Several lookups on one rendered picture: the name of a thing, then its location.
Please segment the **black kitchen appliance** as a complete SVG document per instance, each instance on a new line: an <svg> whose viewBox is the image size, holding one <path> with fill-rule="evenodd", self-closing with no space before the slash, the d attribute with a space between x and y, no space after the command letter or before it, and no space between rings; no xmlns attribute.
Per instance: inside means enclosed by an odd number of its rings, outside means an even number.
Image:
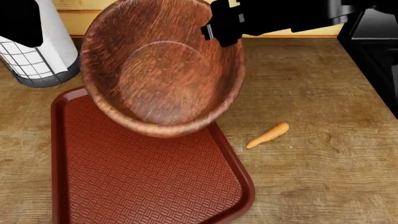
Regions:
<svg viewBox="0 0 398 224"><path fill-rule="evenodd" d="M398 15L366 9L337 39L398 119Z"/></svg>

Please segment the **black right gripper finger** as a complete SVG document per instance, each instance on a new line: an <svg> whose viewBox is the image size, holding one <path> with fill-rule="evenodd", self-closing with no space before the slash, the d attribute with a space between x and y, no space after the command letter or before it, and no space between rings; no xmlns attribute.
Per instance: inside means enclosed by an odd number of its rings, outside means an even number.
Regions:
<svg viewBox="0 0 398 224"><path fill-rule="evenodd" d="M238 37L222 36L218 38L218 42L220 43L221 47L228 47L237 44L240 39L241 36Z"/></svg>
<svg viewBox="0 0 398 224"><path fill-rule="evenodd" d="M201 27L201 33L204 36L205 40L214 39L213 31L211 28L211 24L206 24L205 26Z"/></svg>

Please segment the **white paper towel roll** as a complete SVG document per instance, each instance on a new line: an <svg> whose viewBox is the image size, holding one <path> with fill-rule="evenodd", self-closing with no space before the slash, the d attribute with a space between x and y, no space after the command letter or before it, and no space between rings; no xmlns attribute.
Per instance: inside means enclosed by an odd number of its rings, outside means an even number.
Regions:
<svg viewBox="0 0 398 224"><path fill-rule="evenodd" d="M72 41L52 0L35 0L39 5L43 41L48 40L64 62L72 56Z"/></svg>

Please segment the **brown wooden bowl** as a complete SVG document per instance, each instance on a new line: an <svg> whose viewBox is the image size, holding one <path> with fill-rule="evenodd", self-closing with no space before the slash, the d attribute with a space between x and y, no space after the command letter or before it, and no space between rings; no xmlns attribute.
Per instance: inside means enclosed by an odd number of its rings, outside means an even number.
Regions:
<svg viewBox="0 0 398 224"><path fill-rule="evenodd" d="M87 29L81 70L87 92L115 123L155 138L197 132L236 100L242 43L205 40L203 0L117 0Z"/></svg>

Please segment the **small orange carrot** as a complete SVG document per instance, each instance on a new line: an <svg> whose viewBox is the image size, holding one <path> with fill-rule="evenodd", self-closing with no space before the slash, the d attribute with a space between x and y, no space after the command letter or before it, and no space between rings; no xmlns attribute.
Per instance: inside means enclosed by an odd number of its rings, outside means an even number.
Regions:
<svg viewBox="0 0 398 224"><path fill-rule="evenodd" d="M270 130L265 132L264 134L249 141L249 143L246 145L246 149L252 149L262 143L265 143L265 142L271 141L275 138L278 138L279 136L282 136L283 134L288 132L289 129L290 129L289 124L280 123L277 126L274 126Z"/></svg>

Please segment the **red plastic serving tray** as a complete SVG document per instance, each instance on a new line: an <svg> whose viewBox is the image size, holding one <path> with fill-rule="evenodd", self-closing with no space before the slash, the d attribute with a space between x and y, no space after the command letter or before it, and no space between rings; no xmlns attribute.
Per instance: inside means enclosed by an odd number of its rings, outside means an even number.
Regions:
<svg viewBox="0 0 398 224"><path fill-rule="evenodd" d="M217 124L149 138L119 126L83 87L51 105L52 224L227 224L254 184Z"/></svg>

